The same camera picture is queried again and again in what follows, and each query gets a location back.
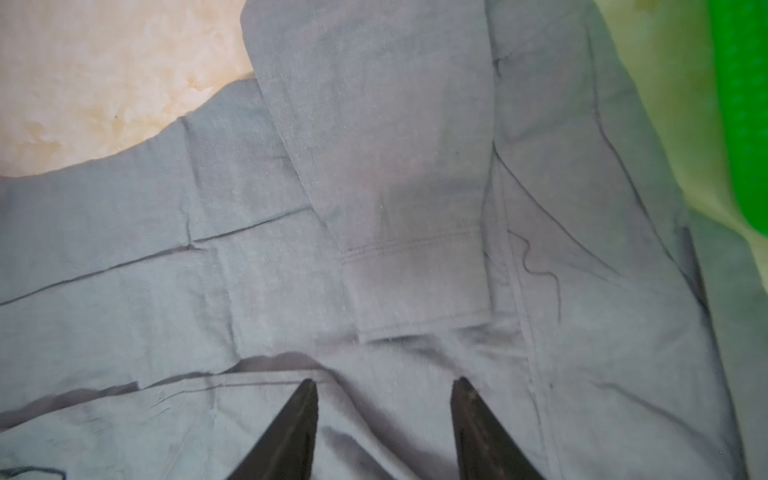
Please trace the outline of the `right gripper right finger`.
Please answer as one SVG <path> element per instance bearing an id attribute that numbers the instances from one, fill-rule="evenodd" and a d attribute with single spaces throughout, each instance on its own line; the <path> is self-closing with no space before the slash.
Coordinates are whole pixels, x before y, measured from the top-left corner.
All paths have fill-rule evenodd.
<path id="1" fill-rule="evenodd" d="M 453 382 L 450 408 L 460 479 L 544 479 L 466 377 Z"/>

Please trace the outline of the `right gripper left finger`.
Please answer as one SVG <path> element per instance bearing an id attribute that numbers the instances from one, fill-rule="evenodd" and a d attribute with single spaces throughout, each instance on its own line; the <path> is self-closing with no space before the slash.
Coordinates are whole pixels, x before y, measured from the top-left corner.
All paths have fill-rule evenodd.
<path id="1" fill-rule="evenodd" d="M 317 424 L 317 385 L 305 379 L 227 479 L 309 479 Z"/>

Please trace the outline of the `grey long sleeve shirt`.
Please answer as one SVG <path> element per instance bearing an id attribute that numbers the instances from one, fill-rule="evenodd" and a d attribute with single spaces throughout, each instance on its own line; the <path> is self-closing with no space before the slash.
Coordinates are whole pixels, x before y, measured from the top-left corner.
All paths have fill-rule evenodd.
<path id="1" fill-rule="evenodd" d="M 1 473 L 223 479 L 315 381 L 316 479 L 455 479 L 467 378 L 547 479 L 763 479 L 746 242 L 593 1 L 250 1 L 255 74 L 1 183 Z"/>

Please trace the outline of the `green plastic basket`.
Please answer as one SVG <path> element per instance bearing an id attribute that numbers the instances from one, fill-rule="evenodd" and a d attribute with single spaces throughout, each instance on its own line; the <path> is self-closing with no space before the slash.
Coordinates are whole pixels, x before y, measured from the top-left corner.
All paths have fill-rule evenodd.
<path id="1" fill-rule="evenodd" d="M 731 188 L 739 210 L 767 234 L 767 2 L 710 1 L 716 88 Z"/>

